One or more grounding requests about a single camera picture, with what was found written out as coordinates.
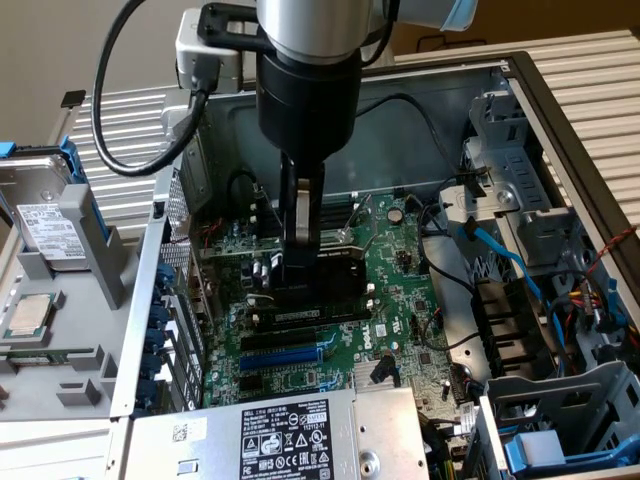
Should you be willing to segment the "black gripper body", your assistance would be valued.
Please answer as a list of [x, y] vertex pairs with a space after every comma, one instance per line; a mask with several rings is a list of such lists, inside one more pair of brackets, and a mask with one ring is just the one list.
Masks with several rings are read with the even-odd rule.
[[295, 162], [325, 161], [351, 138], [361, 77], [357, 51], [326, 65], [260, 54], [256, 105], [261, 132]]

